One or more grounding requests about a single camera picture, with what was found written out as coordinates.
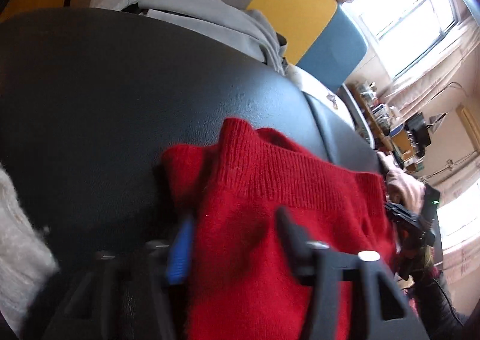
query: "white fluffy fabric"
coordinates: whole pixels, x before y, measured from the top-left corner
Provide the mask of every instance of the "white fluffy fabric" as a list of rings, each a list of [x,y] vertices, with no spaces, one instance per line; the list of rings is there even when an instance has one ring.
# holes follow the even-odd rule
[[[10,177],[0,166],[0,311],[16,335],[28,307],[57,262],[18,204]]]

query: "desk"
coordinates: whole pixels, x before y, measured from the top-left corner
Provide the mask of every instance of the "desk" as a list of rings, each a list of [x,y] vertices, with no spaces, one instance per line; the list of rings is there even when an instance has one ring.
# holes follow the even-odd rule
[[[371,112],[370,106],[357,91],[357,88],[354,85],[350,85],[349,89],[355,98],[355,101],[360,106],[360,109],[363,111],[365,119],[374,137],[379,139],[382,145],[387,148],[388,151],[397,153],[404,163],[411,160],[415,155],[415,152],[410,143],[407,132],[402,129],[394,137],[384,135],[382,128],[378,125],[373,113]]]

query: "blue cushion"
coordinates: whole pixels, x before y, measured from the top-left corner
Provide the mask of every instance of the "blue cushion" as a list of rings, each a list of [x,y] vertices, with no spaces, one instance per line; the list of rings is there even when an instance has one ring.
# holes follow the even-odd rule
[[[363,59],[367,42],[357,25],[341,6],[297,66],[316,77],[332,92],[337,92]]]

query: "chair backrest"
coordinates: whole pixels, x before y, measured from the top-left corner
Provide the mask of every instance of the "chair backrest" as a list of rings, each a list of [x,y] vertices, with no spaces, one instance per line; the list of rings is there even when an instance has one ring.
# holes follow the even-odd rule
[[[362,33],[335,0],[222,0],[260,10],[288,42],[287,60],[336,92],[363,59]]]
[[[0,161],[66,272],[97,250],[158,237],[173,214],[154,173],[160,153],[215,143],[226,117],[351,170],[378,168],[356,132],[321,103],[314,116],[288,79],[156,19],[97,8],[21,15],[0,24],[0,68]]]

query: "window frame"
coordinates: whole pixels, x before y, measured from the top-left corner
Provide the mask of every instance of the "window frame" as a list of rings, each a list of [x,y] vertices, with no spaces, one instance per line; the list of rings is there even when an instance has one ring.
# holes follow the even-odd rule
[[[432,51],[433,48],[435,48],[445,37],[446,35],[448,34],[448,32],[450,32],[450,30],[452,30],[453,27],[455,27],[455,25],[458,24],[458,12],[457,12],[457,8],[455,6],[455,2],[454,0],[448,0],[449,3],[450,3],[450,9],[452,10],[452,17],[453,17],[453,21],[452,23],[445,29],[443,30],[440,26],[440,20],[438,18],[438,15],[435,11],[435,8],[433,6],[433,3],[431,0],[417,0],[411,8],[409,8],[407,11],[405,11],[404,13],[402,13],[402,15],[396,19],[396,20],[392,20],[392,22],[390,22],[383,30],[381,30],[379,32],[379,35],[381,34],[380,37],[376,36],[376,35],[373,35],[373,33],[369,30],[370,34],[372,34],[372,36],[375,38],[375,40],[377,42],[380,42],[381,39],[383,37],[385,37],[390,31],[392,31],[393,29],[395,29],[395,27],[397,27],[399,24],[401,24],[405,19],[407,19],[415,10],[417,10],[422,4],[426,3],[427,1],[430,1],[431,3],[431,6],[432,6],[432,9],[434,10],[434,14],[436,15],[437,19],[438,19],[438,24],[439,24],[439,27],[440,27],[440,35],[432,42],[432,44],[422,53],[420,54],[416,59],[414,59],[411,63],[409,63],[409,65],[407,65],[404,69],[402,69],[399,73],[397,73],[396,75],[393,76],[392,78],[392,81],[395,82],[395,80],[397,80],[398,78],[400,78],[401,76],[403,76],[406,72],[408,72],[410,69],[412,69],[412,67],[414,67],[419,61],[421,61],[428,53],[430,53]]]

